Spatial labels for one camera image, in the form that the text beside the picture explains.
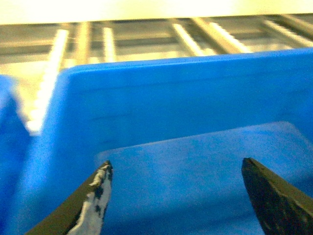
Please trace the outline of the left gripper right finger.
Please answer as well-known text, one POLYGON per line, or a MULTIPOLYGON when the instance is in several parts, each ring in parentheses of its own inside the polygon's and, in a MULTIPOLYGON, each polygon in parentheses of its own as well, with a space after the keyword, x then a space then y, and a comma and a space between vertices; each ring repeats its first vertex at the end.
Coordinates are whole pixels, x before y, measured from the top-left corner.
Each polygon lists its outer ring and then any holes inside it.
POLYGON ((313 198, 253 158, 242 161, 242 177, 266 235, 311 235, 313 198))

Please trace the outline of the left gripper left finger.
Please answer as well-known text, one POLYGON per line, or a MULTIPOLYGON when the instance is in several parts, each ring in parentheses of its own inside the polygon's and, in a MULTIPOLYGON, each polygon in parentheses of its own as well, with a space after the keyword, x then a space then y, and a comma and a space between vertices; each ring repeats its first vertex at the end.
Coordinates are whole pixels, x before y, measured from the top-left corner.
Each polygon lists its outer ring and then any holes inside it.
POLYGON ((27 235, 99 235, 111 198, 113 166, 105 161, 27 235))

